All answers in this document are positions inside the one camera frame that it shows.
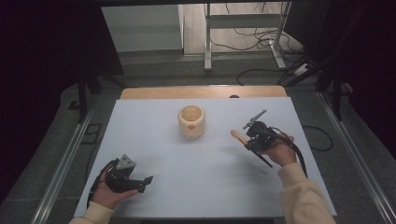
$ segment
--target black device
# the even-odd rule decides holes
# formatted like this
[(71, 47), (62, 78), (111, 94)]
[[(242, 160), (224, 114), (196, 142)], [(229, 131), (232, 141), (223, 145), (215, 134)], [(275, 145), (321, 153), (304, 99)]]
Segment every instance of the black device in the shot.
[(127, 190), (137, 189), (139, 193), (143, 193), (146, 189), (146, 185), (151, 183), (153, 176), (149, 176), (144, 180), (130, 179), (129, 176), (135, 167), (136, 162), (132, 161), (126, 154), (123, 154), (121, 159), (110, 161), (102, 169), (99, 176), (96, 177), (88, 196), (87, 207), (88, 203), (92, 199), (93, 193), (96, 191), (100, 183), (100, 178), (103, 172), (107, 172), (105, 182), (114, 192), (123, 193)]
[(279, 129), (267, 127), (267, 125), (265, 125), (264, 122), (256, 121), (265, 112), (266, 110), (263, 110), (260, 114), (258, 114), (253, 119), (251, 119), (250, 122), (248, 122), (247, 125), (244, 127), (244, 129), (248, 127), (247, 136), (250, 137), (250, 140), (248, 140), (247, 144), (245, 144), (245, 148), (253, 152), (262, 161), (264, 161), (266, 164), (272, 167), (271, 163), (269, 163), (258, 152), (268, 150), (274, 144), (275, 140), (279, 139), (296, 152), (298, 159), (300, 160), (300, 164), (303, 167), (303, 171), (305, 175), (308, 176), (305, 168), (304, 157), (300, 149), (293, 142), (291, 142), (291, 140), (285, 134), (283, 134), (282, 136), (274, 131), (277, 130), (281, 132)]

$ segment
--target sleeve cuff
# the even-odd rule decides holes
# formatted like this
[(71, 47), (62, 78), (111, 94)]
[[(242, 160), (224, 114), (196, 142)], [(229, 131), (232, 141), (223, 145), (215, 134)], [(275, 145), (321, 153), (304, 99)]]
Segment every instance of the sleeve cuff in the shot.
[(278, 174), (280, 176), (280, 179), (282, 180), (284, 188), (293, 186), (307, 180), (303, 171), (303, 167), (298, 162), (282, 167), (279, 170)]
[(90, 206), (85, 212), (84, 217), (93, 223), (108, 223), (114, 210), (102, 206), (99, 203), (90, 202)]

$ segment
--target hand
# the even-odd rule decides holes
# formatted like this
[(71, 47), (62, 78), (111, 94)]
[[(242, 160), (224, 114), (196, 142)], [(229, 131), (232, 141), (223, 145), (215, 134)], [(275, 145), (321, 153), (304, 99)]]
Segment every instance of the hand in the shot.
[(107, 208), (114, 209), (121, 200), (135, 196), (138, 191), (137, 189), (128, 190), (123, 193), (116, 193), (111, 190), (106, 184), (107, 171), (112, 167), (109, 165), (107, 169), (102, 173), (98, 188), (93, 194), (92, 201), (99, 203)]
[[(294, 142), (293, 136), (286, 133), (280, 133), (279, 135), (287, 137), (291, 142)], [(258, 152), (262, 155), (267, 155), (271, 161), (279, 164), (281, 167), (297, 162), (294, 150), (280, 139), (276, 139), (268, 150)]]

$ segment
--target wooden floor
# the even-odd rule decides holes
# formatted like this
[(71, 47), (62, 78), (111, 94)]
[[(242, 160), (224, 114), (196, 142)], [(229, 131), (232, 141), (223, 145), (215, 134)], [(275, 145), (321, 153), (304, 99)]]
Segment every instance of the wooden floor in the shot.
[[(249, 14), (249, 13), (280, 13), (281, 10), (280, 2), (275, 3), (231, 3), (231, 4), (211, 4), (210, 10), (211, 15), (216, 14)], [(205, 53), (205, 14), (206, 5), (195, 4), (195, 5), (184, 5), (184, 53), (189, 54), (202, 54)], [(275, 37), (275, 34), (265, 35), (265, 32), (274, 31), (274, 29), (268, 28), (248, 28), (248, 29), (216, 29), (211, 30), (210, 36), (212, 39), (212, 52), (257, 52), (257, 51), (268, 51), (270, 50), (267, 46), (267, 42), (255, 46), (258, 42), (258, 38), (262, 33), (264, 36), (262, 39), (269, 36)], [(281, 36), (279, 41), (280, 46), (284, 50), (300, 50), (302, 46), (298, 41), (292, 37), (289, 38), (285, 35)], [(232, 47), (226, 48), (217, 46), (215, 44), (225, 45)]]

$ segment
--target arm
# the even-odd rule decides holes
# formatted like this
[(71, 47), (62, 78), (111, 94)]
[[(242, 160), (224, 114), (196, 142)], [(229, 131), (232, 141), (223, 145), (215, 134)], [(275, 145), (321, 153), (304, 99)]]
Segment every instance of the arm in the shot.
[(108, 169), (102, 173), (97, 190), (93, 194), (90, 206), (84, 217), (75, 217), (70, 224), (107, 224), (114, 213), (114, 208), (123, 199), (135, 196), (137, 189), (128, 190), (123, 193), (113, 192), (106, 184), (106, 174)]
[(261, 154), (268, 155), (282, 167), (278, 172), (284, 187), (280, 196), (288, 224), (335, 223), (323, 193), (316, 182), (306, 178), (292, 148), (276, 140)]

